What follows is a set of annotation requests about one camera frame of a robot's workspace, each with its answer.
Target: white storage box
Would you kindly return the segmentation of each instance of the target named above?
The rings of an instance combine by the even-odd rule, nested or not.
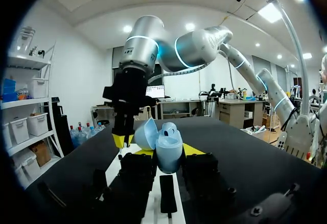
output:
[[[41,175],[41,169],[36,161],[36,155],[28,148],[15,154],[13,159],[15,165],[22,165],[22,169],[30,183]]]
[[[19,120],[15,120],[10,122],[12,131],[14,133],[14,137],[17,144],[22,143],[30,138],[29,132],[27,130],[27,118],[22,118]]]
[[[27,88],[32,98],[46,97],[47,79],[33,78],[28,84]]]
[[[36,116],[29,116],[27,118],[27,128],[29,133],[33,136],[39,136],[49,131],[46,115],[48,113],[42,113]]]
[[[245,111],[244,112],[244,117],[246,117],[246,118],[252,118],[253,117],[253,112],[251,112],[251,111]]]
[[[9,133],[9,123],[6,123],[2,125],[2,133],[4,135],[6,149],[9,149],[12,147],[10,133]]]
[[[252,132],[251,131],[252,127],[246,128],[246,129],[241,129],[241,131],[254,136],[260,140],[264,140],[264,135],[265,135],[265,131],[267,130],[266,128],[264,128],[262,131],[260,132]]]
[[[21,164],[16,167],[15,173],[18,178],[18,181],[23,186],[23,188],[27,188],[28,185],[30,184],[30,181],[27,179],[27,177],[21,167]]]

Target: computer monitor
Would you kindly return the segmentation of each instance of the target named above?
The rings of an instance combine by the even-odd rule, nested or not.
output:
[[[165,86],[164,85],[148,86],[146,95],[152,98],[165,98]]]

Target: black workbench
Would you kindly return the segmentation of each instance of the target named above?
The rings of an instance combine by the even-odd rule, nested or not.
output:
[[[171,121],[180,130],[184,143],[201,151],[213,153],[218,168],[229,186],[237,189],[236,207],[242,211],[275,192],[286,192],[292,183],[300,185],[301,193],[311,193],[320,169],[291,156],[278,148],[210,117],[156,120],[158,128]],[[135,122],[135,128],[141,121]],[[111,126],[61,159],[27,188],[40,210],[51,212],[39,194],[41,181],[66,203],[79,199],[83,186],[92,183],[94,169],[106,170],[118,153],[111,135]],[[177,174],[180,191],[184,182]],[[188,200],[181,194],[186,221],[189,220]]]

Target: ceiling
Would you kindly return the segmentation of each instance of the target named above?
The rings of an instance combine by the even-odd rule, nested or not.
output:
[[[180,35],[186,33],[184,25],[187,22],[193,22],[196,28],[219,25],[227,12],[234,12],[244,0],[240,3],[236,0],[41,1],[97,46],[107,49],[123,45],[128,36],[123,33],[123,26],[133,25],[142,15],[158,16],[164,21],[168,31],[173,35]],[[279,1],[293,22],[303,52],[312,53],[313,58],[307,60],[307,66],[319,66],[322,42],[308,4],[298,4],[294,0]],[[271,24],[257,14],[265,5],[266,0],[246,0],[240,9],[224,22],[234,33],[231,44],[245,54],[256,55],[280,66],[296,65],[294,47],[283,21]],[[261,44],[259,48],[255,47],[257,42]],[[278,60],[277,54],[282,54],[283,58]]]

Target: drawer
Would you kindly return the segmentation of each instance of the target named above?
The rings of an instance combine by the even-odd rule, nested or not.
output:
[[[227,104],[219,104],[219,110],[224,113],[230,114],[230,105]]]
[[[223,112],[220,112],[220,121],[222,121],[222,122],[224,122],[224,123],[226,123],[226,124],[228,124],[229,125],[229,119],[230,119],[230,115],[229,114],[227,114],[227,113],[223,113]]]

